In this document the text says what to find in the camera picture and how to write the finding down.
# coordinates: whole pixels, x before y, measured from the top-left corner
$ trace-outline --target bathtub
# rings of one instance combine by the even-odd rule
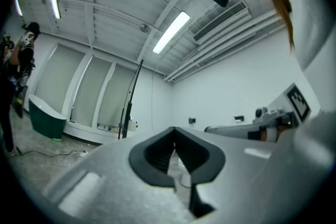
[[[29,96],[29,115],[35,131],[51,139],[61,139],[67,118],[32,94]]]

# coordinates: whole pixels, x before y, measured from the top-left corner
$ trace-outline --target pipe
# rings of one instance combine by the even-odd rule
[[[163,80],[166,81],[167,79],[169,79],[171,76],[173,76],[174,74],[176,74],[177,72],[179,72],[180,70],[182,70],[184,67],[186,67],[187,65],[191,64],[193,61],[195,61],[197,58],[201,57],[202,55],[206,54],[207,52],[209,52],[210,50],[214,49],[215,47],[217,47],[218,45],[222,44],[223,42],[227,41],[228,39],[232,38],[233,36],[239,34],[240,32],[244,31],[245,29],[251,27],[252,25],[257,24],[258,22],[261,22],[262,20],[265,20],[267,18],[269,18],[270,16],[276,14],[275,10],[271,10],[261,16],[259,16],[258,18],[255,18],[251,21],[249,21],[248,23],[238,27],[237,29],[235,29],[234,31],[232,31],[230,34],[224,36],[223,38],[220,38],[219,40],[217,40],[216,42],[214,42],[212,45],[206,47],[204,50],[200,51],[198,54],[196,54],[195,56],[193,56],[191,59],[189,59],[187,62],[183,63],[182,65],[180,65],[177,69],[175,69],[173,72],[171,72],[167,77],[165,77]]]
[[[257,34],[257,33],[254,32],[254,33],[252,33],[251,35],[248,35],[248,36],[246,36],[246,37],[244,37],[244,38],[238,40],[237,42],[233,43],[233,45],[230,45],[230,48],[225,48],[225,49],[223,49],[222,51],[220,51],[220,52],[218,53],[218,55],[221,55],[223,52],[225,52],[225,51],[227,51],[227,50],[229,50],[229,49],[231,49],[231,48],[237,46],[237,45],[240,44],[240,43],[243,43],[244,41],[246,41],[247,39],[250,39],[251,37],[255,36],[256,34]],[[202,62],[199,62],[199,63],[197,64],[197,66],[198,66],[198,65],[203,65],[204,63],[210,61],[211,59],[216,58],[216,56],[218,56],[218,55],[213,55],[213,56],[211,56],[210,58],[207,58],[206,60],[204,60],[204,61],[202,61]]]
[[[204,48],[206,48],[207,46],[209,46],[211,43],[215,42],[216,40],[219,40],[220,38],[224,37],[227,33],[233,31],[234,29],[242,26],[244,23],[248,22],[249,20],[252,20],[252,16],[251,14],[247,14],[246,16],[244,16],[243,18],[241,18],[240,20],[234,22],[233,24],[231,24],[230,26],[224,28],[223,31],[219,32],[217,35],[213,36],[212,38],[210,38],[209,40],[207,40],[206,42],[204,42],[202,45],[200,45],[197,48],[197,51],[203,50]]]
[[[227,58],[227,57],[230,57],[231,55],[236,54],[237,52],[240,52],[240,51],[243,50],[243,49],[246,49],[247,47],[253,45],[255,42],[257,42],[257,41],[259,41],[259,40],[265,38],[266,36],[268,36],[268,35],[274,33],[275,31],[277,31],[277,30],[283,28],[284,26],[285,26],[285,25],[281,25],[281,26],[279,26],[279,27],[273,29],[272,31],[263,34],[262,36],[258,37],[258,38],[255,39],[255,40],[252,40],[251,42],[247,43],[246,45],[242,46],[241,48],[239,48],[239,49],[237,49],[237,50],[235,50],[235,51],[232,51],[232,52],[230,52],[230,53],[228,53],[228,54],[226,54],[226,55],[223,55],[222,57],[220,57],[220,58],[218,58],[218,59],[216,59],[216,60],[214,60],[214,61],[212,61],[212,62],[210,62],[210,63],[208,63],[208,64],[206,64],[206,65],[204,65],[204,66],[202,66],[202,67],[200,67],[199,69],[197,69],[197,70],[195,70],[195,71],[193,71],[193,72],[191,72],[191,73],[185,75],[184,77],[179,78],[178,80],[174,81],[174,83],[177,83],[178,81],[183,80],[183,79],[185,79],[186,77],[189,77],[189,76],[191,76],[192,74],[194,74],[194,73],[196,73],[196,72],[199,72],[199,71],[201,71],[202,69],[204,69],[204,68],[206,68],[206,67],[208,67],[208,66],[213,65],[214,63],[217,63],[217,62],[219,62],[219,61],[222,61],[223,59],[225,59],[225,58]]]
[[[200,57],[199,59],[197,59],[195,62],[193,62],[191,65],[189,65],[188,67],[186,67],[185,69],[179,71],[179,72],[176,72],[174,75],[172,75],[168,81],[172,81],[174,78],[178,77],[179,75],[183,74],[185,71],[191,69],[192,67],[194,67],[196,64],[198,64],[199,62],[219,53],[220,51],[222,51],[223,49],[225,48],[228,48],[230,45],[232,45],[233,43],[239,41],[240,39],[252,34],[253,32],[256,32],[258,30],[261,30],[263,28],[265,28],[266,26],[276,22],[280,20],[280,17],[273,17],[271,19],[268,19],[267,21],[255,26],[255,27],[251,27],[249,30],[245,31],[242,35],[237,35],[236,37],[230,39],[229,41],[223,43],[222,45],[218,46],[216,49],[210,51],[209,53],[207,54],[203,54],[202,57]]]
[[[189,59],[191,56],[194,56],[197,52],[199,52],[200,50],[204,49],[205,47],[207,47],[208,45],[210,45],[212,42],[222,38],[223,36],[225,36],[228,32],[234,30],[235,28],[241,26],[242,24],[246,23],[247,21],[252,19],[252,16],[250,13],[248,13],[248,10],[245,10],[246,12],[242,12],[240,14],[238,14],[237,16],[235,16],[234,18],[236,19],[230,26],[226,25],[226,22],[223,23],[223,28],[219,29],[217,31],[217,33],[211,37],[210,39],[208,39],[207,41],[205,41],[203,44],[198,41],[197,43],[201,44],[199,47],[195,48],[194,50],[192,50],[187,56],[185,56],[183,58],[183,61],[186,61],[187,59]]]
[[[223,31],[226,27],[228,27],[228,26],[230,26],[231,24],[233,24],[233,23],[239,21],[240,19],[242,19],[243,17],[245,17],[245,16],[247,16],[247,15],[250,15],[250,13],[248,12],[248,9],[245,9],[245,10],[241,11],[240,13],[238,13],[238,14],[236,14],[235,16],[229,18],[228,20],[222,22],[220,25],[218,25],[217,27],[215,27],[214,29],[212,29],[211,31],[209,31],[206,35],[204,35],[203,37],[201,37],[201,38],[197,41],[197,43],[199,43],[200,45],[202,45],[203,43],[205,43],[205,42],[208,41],[209,38],[207,39],[207,37],[208,37],[209,35],[211,35],[211,37],[215,37],[215,36],[217,36],[217,34],[218,34],[218,33],[222,33],[222,31]],[[201,30],[199,30],[198,32],[202,31],[205,27],[207,27],[208,25],[212,24],[214,20],[212,20],[210,23],[208,23],[206,26],[204,26],[204,27],[203,27]]]

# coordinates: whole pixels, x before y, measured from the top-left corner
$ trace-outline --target black cable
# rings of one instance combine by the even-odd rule
[[[36,153],[45,155],[45,156],[48,157],[48,158],[53,158],[53,157],[56,157],[56,156],[59,156],[59,155],[66,155],[66,156],[68,156],[68,155],[70,155],[72,152],[84,152],[84,153],[85,153],[86,151],[71,151],[70,153],[59,153],[59,154],[52,155],[52,156],[48,156],[47,154],[44,154],[44,153],[42,153],[42,152],[40,152],[40,151],[27,151],[27,152],[25,152],[24,154],[21,154],[21,155],[15,155],[15,156],[13,156],[13,157],[11,157],[11,158],[14,158],[14,157],[16,157],[16,156],[24,156],[24,155],[26,155],[26,154],[28,154],[28,153],[31,153],[31,152],[36,152]]]
[[[15,140],[15,142],[16,142],[16,111],[14,111],[14,134],[13,134],[13,142],[14,142],[14,140]],[[42,154],[42,155],[45,155],[46,157],[48,157],[48,158],[53,158],[53,157],[56,157],[56,156],[59,156],[59,155],[66,155],[66,156],[68,156],[68,155],[70,155],[72,152],[86,152],[86,151],[71,151],[70,153],[59,153],[59,154],[56,154],[56,155],[52,155],[52,156],[48,156],[47,154],[44,154],[44,153],[42,153],[42,152],[40,152],[40,151],[27,151],[27,152],[25,152],[25,153],[22,153],[21,152],[21,150],[20,150],[20,148],[17,146],[16,147],[16,150],[19,152],[19,155],[14,155],[14,156],[12,156],[12,157],[10,157],[10,158],[13,158],[13,157],[16,157],[16,156],[24,156],[24,155],[26,155],[26,154],[28,154],[28,153],[31,153],[31,152],[36,152],[36,153],[39,153],[39,154]]]

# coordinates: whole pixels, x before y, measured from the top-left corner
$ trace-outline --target white curtain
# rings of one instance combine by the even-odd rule
[[[58,46],[46,64],[35,95],[61,113],[70,82],[83,57],[83,53]]]
[[[79,85],[71,120],[92,126],[93,114],[101,87],[112,63],[93,57]]]
[[[103,125],[118,126],[122,108],[127,96],[127,90],[134,76],[134,71],[116,66],[106,89],[100,108],[98,123]]]

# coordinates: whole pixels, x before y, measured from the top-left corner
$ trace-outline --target concrete floor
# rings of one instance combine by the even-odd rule
[[[14,111],[11,111],[11,123],[14,135],[14,143],[22,153],[39,151],[48,156],[59,153],[69,153],[73,150],[87,151],[90,153],[97,146],[83,143],[63,136],[61,142],[53,142],[51,139],[33,130],[28,115],[20,119]],[[68,156],[59,155],[48,158],[36,152],[24,156],[17,154],[9,158],[9,162],[16,172],[19,180],[26,186],[35,187],[42,191],[47,184],[65,169],[71,167],[82,157],[80,153],[72,153]],[[174,153],[170,160],[168,175],[175,179],[176,194],[183,204],[188,207],[190,200],[190,188],[182,186],[179,182],[186,169],[178,164],[178,155]]]

